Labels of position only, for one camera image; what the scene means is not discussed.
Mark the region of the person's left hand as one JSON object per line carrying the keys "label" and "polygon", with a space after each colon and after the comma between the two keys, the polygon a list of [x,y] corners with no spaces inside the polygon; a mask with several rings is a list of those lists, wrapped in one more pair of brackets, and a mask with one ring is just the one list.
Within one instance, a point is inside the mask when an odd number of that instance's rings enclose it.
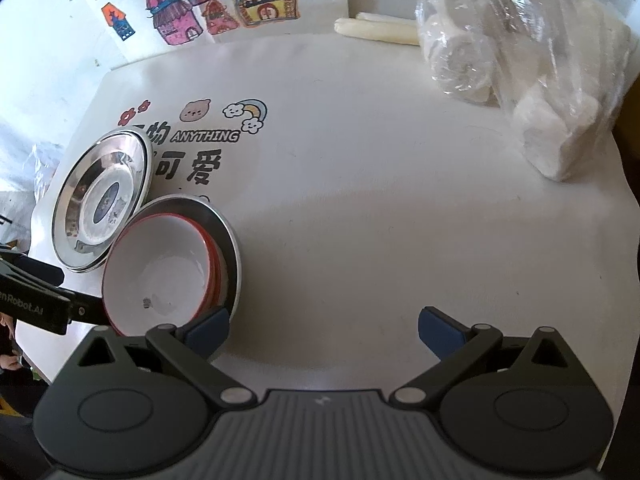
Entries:
{"label": "person's left hand", "polygon": [[14,319],[9,315],[1,313],[1,351],[0,365],[1,371],[13,372],[23,366],[21,350],[15,343]]}

